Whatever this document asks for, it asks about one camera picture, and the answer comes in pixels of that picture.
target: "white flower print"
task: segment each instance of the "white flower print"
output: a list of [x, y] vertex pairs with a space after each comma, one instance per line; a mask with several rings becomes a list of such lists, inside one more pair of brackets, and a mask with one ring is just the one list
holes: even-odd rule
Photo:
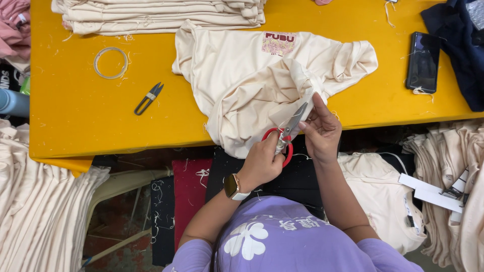
[[265, 239], [269, 236], [261, 222], [244, 223], [230, 233], [235, 234], [238, 235], [230, 238], [224, 246], [225, 253], [230, 253], [232, 257], [239, 253], [241, 246], [242, 257], [248, 261], [252, 260], [254, 254], [261, 255], [266, 251], [263, 243], [252, 238]]

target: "smartphone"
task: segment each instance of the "smartphone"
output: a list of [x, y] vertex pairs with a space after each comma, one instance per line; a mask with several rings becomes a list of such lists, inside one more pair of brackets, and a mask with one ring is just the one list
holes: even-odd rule
[[439, 70], [440, 38], [430, 34], [414, 32], [408, 56], [407, 89], [422, 88], [427, 93], [437, 90]]

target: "purple t-shirt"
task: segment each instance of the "purple t-shirt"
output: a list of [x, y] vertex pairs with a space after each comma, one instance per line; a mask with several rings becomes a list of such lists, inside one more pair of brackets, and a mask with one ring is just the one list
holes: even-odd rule
[[[223, 272], [423, 272], [387, 243], [358, 243], [284, 197], [255, 197], [234, 213], [222, 237]], [[206, 272], [212, 249], [203, 240], [182, 245], [165, 272]]]

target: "red scissor handle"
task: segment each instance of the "red scissor handle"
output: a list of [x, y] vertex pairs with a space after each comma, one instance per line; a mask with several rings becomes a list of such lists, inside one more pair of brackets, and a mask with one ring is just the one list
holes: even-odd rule
[[[266, 132], [266, 134], [264, 134], [264, 137], [262, 137], [262, 140], [265, 140], [267, 139], [267, 137], [269, 136], [269, 134], [271, 134], [271, 132], [273, 131], [278, 131], [279, 132], [279, 136], [281, 136], [281, 133], [283, 132], [283, 129], [282, 128], [277, 128], [277, 127], [273, 127], [271, 128], [270, 130], [268, 130]], [[286, 136], [284, 138], [282, 138], [283, 141], [291, 141], [291, 136]], [[286, 160], [282, 163], [282, 167], [286, 167], [286, 165], [289, 163], [289, 161], [291, 160], [292, 158], [292, 144], [288, 143], [287, 144], [287, 157], [286, 157]]]

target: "woman's hand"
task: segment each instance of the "woman's hand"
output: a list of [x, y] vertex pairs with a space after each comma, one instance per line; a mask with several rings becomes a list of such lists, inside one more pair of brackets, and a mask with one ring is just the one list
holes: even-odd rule
[[278, 139], [278, 133], [274, 131], [267, 139], [250, 148], [242, 169], [237, 173], [242, 193], [249, 193], [279, 176], [286, 158], [281, 153], [274, 157]]
[[299, 128], [306, 134], [306, 148], [314, 162], [321, 166], [337, 160], [341, 123], [328, 110], [318, 93], [313, 95], [314, 108]]

